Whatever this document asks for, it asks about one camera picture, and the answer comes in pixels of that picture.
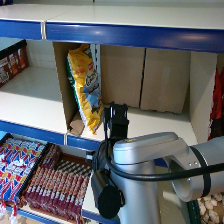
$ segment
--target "black cable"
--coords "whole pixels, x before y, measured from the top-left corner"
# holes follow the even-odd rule
[[[119,169],[117,169],[110,161],[108,156],[108,137],[105,133],[105,156],[108,167],[118,176],[124,177],[126,179],[130,180],[137,180],[137,181],[167,181],[167,180],[178,180],[178,179],[184,179],[189,177],[195,177],[200,176],[207,173],[216,173],[220,171],[224,171],[224,163],[216,164],[216,165],[210,165],[207,167],[200,167],[195,168],[191,170],[184,170],[184,171],[178,171],[178,172],[172,172],[172,173],[163,173],[163,174],[130,174],[123,172]]]

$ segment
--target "cardboard divider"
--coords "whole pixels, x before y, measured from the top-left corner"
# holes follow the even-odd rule
[[[147,49],[140,108],[181,114],[190,78],[190,52]]]
[[[137,47],[101,46],[103,103],[114,101],[139,107],[144,51]]]
[[[217,55],[191,53],[190,121],[198,143],[208,140]]]
[[[75,96],[74,96],[74,92],[72,90],[71,84],[69,83],[69,80],[68,80],[66,58],[67,58],[69,50],[76,49],[79,46],[80,44],[76,44],[76,43],[53,42],[59,86],[61,90],[65,120],[66,120],[68,129],[70,129],[69,127],[70,122],[75,116],[75,113],[78,111],[78,106],[75,100]]]

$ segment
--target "snack bag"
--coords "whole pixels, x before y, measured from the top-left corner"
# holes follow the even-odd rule
[[[82,121],[95,133],[100,123],[103,103],[89,44],[69,51],[67,70]]]

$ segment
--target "red candy wrapper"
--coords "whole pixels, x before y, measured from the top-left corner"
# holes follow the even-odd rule
[[[75,186],[75,189],[72,193],[69,205],[68,205],[68,215],[70,216],[71,219],[76,219],[76,214],[74,214],[73,212],[73,208],[74,208],[74,204],[75,204],[75,199],[79,193],[79,190],[82,186],[82,182],[83,182],[83,177],[79,176],[78,180],[77,180],[77,184]]]

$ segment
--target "red package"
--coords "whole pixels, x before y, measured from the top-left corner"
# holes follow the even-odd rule
[[[82,204],[83,204],[83,201],[84,201],[84,197],[85,197],[85,194],[86,194],[88,183],[89,183],[89,177],[87,176],[87,177],[84,178],[81,189],[80,189],[80,191],[78,193],[78,196],[75,200],[75,205],[73,207],[73,213],[76,214],[76,215],[81,215]]]
[[[54,202],[54,198],[55,198],[55,195],[57,193],[57,190],[58,190],[58,187],[59,187],[59,184],[60,184],[60,181],[62,179],[62,176],[63,176],[63,172],[62,171],[58,171],[58,177],[57,177],[57,180],[55,182],[55,185],[54,185],[54,188],[51,192],[51,196],[50,196],[50,199],[48,201],[48,208],[54,213],[54,214],[57,214],[57,211],[56,211],[56,208],[54,207],[53,205],[53,202]]]
[[[58,201],[59,201],[59,198],[60,198],[62,189],[63,189],[63,187],[64,187],[64,185],[65,185],[65,181],[66,181],[66,179],[67,179],[67,176],[68,176],[68,172],[65,171],[65,172],[63,173],[63,176],[62,176],[61,181],[60,181],[60,183],[59,183],[57,192],[56,192],[56,194],[55,194],[55,198],[54,198],[54,200],[53,200],[53,206],[54,206],[54,207],[57,207],[57,206],[58,206]]]
[[[61,210],[63,210],[63,216],[66,217],[67,219],[69,219],[69,214],[68,214],[68,205],[70,203],[70,199],[72,197],[73,191],[75,189],[75,186],[77,184],[79,176],[77,174],[75,174],[72,184],[70,186],[69,192],[65,198],[65,202],[61,205]]]
[[[220,74],[220,82],[222,88],[222,119],[223,119],[223,127],[224,127],[224,67]]]
[[[54,170],[49,170],[48,173],[47,173],[47,175],[49,175],[49,174],[50,174],[50,175],[49,175],[49,177],[48,177],[48,179],[47,179],[47,184],[46,184],[46,186],[45,186],[45,188],[44,188],[44,191],[43,191],[43,193],[42,193],[42,196],[41,196],[41,198],[40,198],[40,206],[41,206],[41,207],[43,207],[43,205],[45,204],[45,196],[46,196],[46,193],[47,193],[47,191],[48,191],[50,182],[51,182],[51,180],[53,179],[54,173],[55,173]]]
[[[75,199],[79,193],[79,190],[81,188],[81,185],[82,185],[82,182],[83,182],[83,177],[82,176],[79,176],[78,180],[77,180],[77,184],[72,192],[72,196],[71,196],[71,199],[70,199],[70,202],[69,202],[69,205],[68,205],[68,215],[70,216],[71,219],[75,219],[76,216],[74,215],[73,213],[73,207],[74,207],[74,204],[75,204]]]
[[[43,173],[43,176],[42,176],[42,178],[41,178],[41,180],[40,180],[40,183],[39,183],[39,185],[37,186],[36,191],[34,192],[34,196],[33,196],[33,199],[32,199],[32,200],[33,200],[34,205],[36,205],[37,207],[39,206],[39,203],[38,203],[38,201],[37,201],[37,198],[38,198],[38,196],[39,196],[40,190],[42,189],[42,186],[43,186],[44,181],[45,181],[45,179],[46,179],[46,177],[47,177],[47,174],[48,174],[48,170],[45,169],[45,171],[44,171],[44,173]]]
[[[53,191],[53,188],[55,186],[57,178],[59,176],[60,172],[59,171],[52,171],[52,175],[49,178],[48,184],[46,186],[46,194],[45,194],[45,198],[44,198],[44,203],[42,204],[42,206],[45,208],[45,210],[51,212],[51,208],[48,204],[50,198],[51,198],[51,193]]]
[[[57,145],[52,145],[41,167],[55,169],[60,159],[61,149]]]
[[[208,140],[223,136],[223,121],[222,121],[222,85],[218,70],[215,74],[215,86],[213,91],[213,107],[210,114],[211,134]]]
[[[59,201],[58,201],[57,209],[58,209],[58,213],[61,216],[65,216],[64,206],[63,205],[65,204],[65,201],[66,201],[66,198],[67,198],[67,196],[69,194],[70,188],[72,187],[73,179],[74,179],[74,174],[73,173],[69,173],[68,176],[67,176],[65,185],[64,185],[64,187],[62,189]]]
[[[46,186],[47,186],[47,183],[48,183],[48,180],[49,180],[49,178],[50,178],[50,175],[51,175],[51,171],[52,171],[52,170],[48,170],[48,169],[47,169],[47,171],[48,171],[48,172],[47,172],[47,174],[46,174],[44,183],[43,183],[43,185],[42,185],[42,187],[41,187],[41,189],[40,189],[40,191],[39,191],[39,195],[37,196],[37,199],[36,199],[36,201],[37,201],[37,203],[38,203],[39,205],[41,205],[41,199],[42,199],[43,193],[44,193],[44,191],[45,191],[45,188],[46,188]]]
[[[31,190],[31,192],[30,192],[30,195],[29,195],[30,200],[33,200],[34,195],[35,195],[35,192],[36,192],[36,189],[37,189],[37,187],[39,186],[41,179],[43,178],[43,174],[44,174],[44,172],[45,172],[45,169],[42,168],[42,169],[40,170],[40,172],[39,172],[37,178],[36,178],[36,181],[35,181],[35,183],[34,183],[34,186],[33,186],[32,190]]]
[[[33,205],[33,203],[32,203],[32,197],[33,197],[33,195],[34,195],[33,188],[36,189],[36,182],[37,182],[37,180],[39,181],[40,173],[42,173],[42,172],[43,172],[43,169],[41,169],[40,167],[38,167],[38,169],[37,169],[35,175],[34,175],[33,178],[32,178],[32,181],[31,181],[31,183],[30,183],[30,185],[29,185],[29,187],[28,187],[28,190],[27,190],[27,192],[26,192],[26,194],[25,194],[25,199],[26,199],[26,201],[27,201],[29,204],[31,204],[31,205]]]

